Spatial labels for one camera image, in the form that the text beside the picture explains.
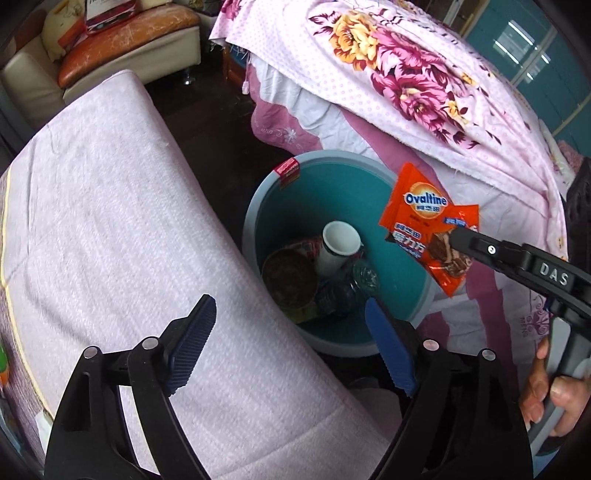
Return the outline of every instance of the chocolate bar image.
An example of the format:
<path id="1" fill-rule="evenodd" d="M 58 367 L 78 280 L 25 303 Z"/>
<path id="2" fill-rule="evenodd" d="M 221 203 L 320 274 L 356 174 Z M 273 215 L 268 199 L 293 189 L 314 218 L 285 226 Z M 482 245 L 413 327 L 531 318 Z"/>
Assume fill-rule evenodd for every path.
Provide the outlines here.
<path id="1" fill-rule="evenodd" d="M 441 266 L 450 277 L 457 278 L 466 274 L 472 265 L 472 259 L 451 248 L 449 244 L 451 232 L 449 230 L 448 232 L 434 233 L 427 250 L 434 260 L 441 262 Z"/>
<path id="2" fill-rule="evenodd" d="M 443 264 L 448 264 L 452 261 L 452 248 L 449 244 L 449 233 L 440 232 L 434 233 L 427 250 L 434 260 L 439 260 Z"/>

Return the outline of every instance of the ovaltine wrapper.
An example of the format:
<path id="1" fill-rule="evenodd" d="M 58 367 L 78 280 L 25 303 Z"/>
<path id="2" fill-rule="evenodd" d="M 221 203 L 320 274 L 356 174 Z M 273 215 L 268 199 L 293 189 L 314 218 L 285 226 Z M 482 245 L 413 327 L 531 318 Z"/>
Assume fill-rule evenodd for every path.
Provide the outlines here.
<path id="1" fill-rule="evenodd" d="M 450 297 L 462 284 L 472 259 L 451 248 L 454 228 L 478 231 L 478 205 L 454 205 L 417 168 L 402 168 L 379 224 L 386 240 L 417 259 Z"/>

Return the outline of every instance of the red label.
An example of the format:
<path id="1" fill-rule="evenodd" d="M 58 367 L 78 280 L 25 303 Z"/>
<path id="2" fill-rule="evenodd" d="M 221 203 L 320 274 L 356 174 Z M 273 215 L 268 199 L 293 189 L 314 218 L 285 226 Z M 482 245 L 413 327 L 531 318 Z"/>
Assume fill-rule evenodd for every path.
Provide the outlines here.
<path id="1" fill-rule="evenodd" d="M 273 169 L 279 175 L 281 188 L 287 187 L 292 181 L 300 178 L 300 162 L 295 158 L 285 160 Z"/>

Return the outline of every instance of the human hand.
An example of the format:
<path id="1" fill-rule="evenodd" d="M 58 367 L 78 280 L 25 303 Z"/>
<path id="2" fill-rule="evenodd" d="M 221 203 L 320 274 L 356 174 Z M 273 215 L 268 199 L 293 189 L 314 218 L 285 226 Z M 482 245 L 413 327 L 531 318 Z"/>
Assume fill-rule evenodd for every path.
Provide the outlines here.
<path id="1" fill-rule="evenodd" d="M 549 346 L 550 343 L 546 337 L 540 343 L 535 354 L 527 385 L 519 401 L 521 414 L 528 430 L 531 422 L 538 423 L 544 415 L 543 401 L 548 395 L 549 389 L 544 359 L 548 355 Z M 583 413 L 590 396 L 589 381 L 575 380 L 570 377 L 555 378 L 550 389 L 550 400 L 557 407 L 562 407 L 564 414 L 550 436 L 562 437 L 570 432 Z"/>

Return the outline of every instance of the teal trash bin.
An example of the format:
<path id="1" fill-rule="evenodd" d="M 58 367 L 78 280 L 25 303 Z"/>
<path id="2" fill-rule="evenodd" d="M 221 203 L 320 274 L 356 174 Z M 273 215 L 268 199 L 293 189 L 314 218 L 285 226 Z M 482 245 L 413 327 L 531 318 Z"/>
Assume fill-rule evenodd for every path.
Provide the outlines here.
<path id="1" fill-rule="evenodd" d="M 300 177 L 281 188 L 271 172 L 249 205 L 242 253 L 260 277 L 262 264 L 287 242 L 321 235 L 333 220 L 353 225 L 375 266 L 381 299 L 391 314 L 414 327 L 427 314 L 436 284 L 425 269 L 398 245 L 385 241 L 378 225 L 396 175 L 375 160 L 338 150 L 298 155 Z M 362 357 L 378 353 L 362 313 L 338 321 L 297 325 L 304 339 L 329 355 Z"/>

